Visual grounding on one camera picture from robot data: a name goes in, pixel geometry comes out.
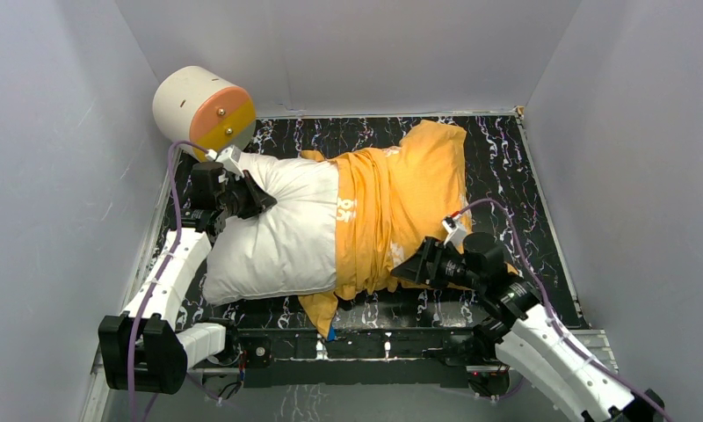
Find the white pillow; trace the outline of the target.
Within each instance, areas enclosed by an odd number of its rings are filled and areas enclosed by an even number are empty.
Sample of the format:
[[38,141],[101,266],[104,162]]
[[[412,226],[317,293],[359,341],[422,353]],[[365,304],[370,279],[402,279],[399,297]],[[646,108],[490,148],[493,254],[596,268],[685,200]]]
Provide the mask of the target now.
[[226,220],[207,256],[205,300],[220,305],[332,290],[337,167],[252,153],[242,155],[239,164],[277,203],[257,217]]

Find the blue and yellow pillowcase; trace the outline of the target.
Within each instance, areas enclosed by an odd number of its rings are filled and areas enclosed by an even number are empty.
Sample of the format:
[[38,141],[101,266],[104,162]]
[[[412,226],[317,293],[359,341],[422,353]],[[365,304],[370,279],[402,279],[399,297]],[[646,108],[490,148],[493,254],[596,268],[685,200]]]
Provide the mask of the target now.
[[423,120],[394,147],[364,148],[329,160],[339,172],[334,289],[302,295],[310,322],[328,337],[340,301],[363,291],[413,288],[392,276],[442,221],[467,205],[464,128]]

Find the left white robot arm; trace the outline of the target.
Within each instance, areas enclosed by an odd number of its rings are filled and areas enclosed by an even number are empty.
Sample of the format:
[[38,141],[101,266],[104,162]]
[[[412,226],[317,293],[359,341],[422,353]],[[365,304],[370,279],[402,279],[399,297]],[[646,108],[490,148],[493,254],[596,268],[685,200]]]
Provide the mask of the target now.
[[105,316],[98,327],[111,389],[172,395],[200,362],[230,366],[241,356],[233,324],[211,318],[180,331],[178,314],[227,219],[254,220],[276,200],[233,159],[195,164],[190,177],[188,204],[173,202],[174,227],[152,271],[121,313]]

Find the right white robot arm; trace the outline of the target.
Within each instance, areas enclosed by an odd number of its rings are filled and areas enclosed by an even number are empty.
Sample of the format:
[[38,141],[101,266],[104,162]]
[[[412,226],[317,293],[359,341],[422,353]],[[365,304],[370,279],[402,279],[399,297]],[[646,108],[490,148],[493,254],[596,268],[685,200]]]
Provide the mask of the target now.
[[532,282],[509,271],[493,236],[469,234],[460,249],[428,236],[392,274],[417,285],[475,291],[488,313],[473,329],[475,356],[517,370],[567,418],[663,420],[663,400],[651,389],[639,392],[624,385],[550,316]]

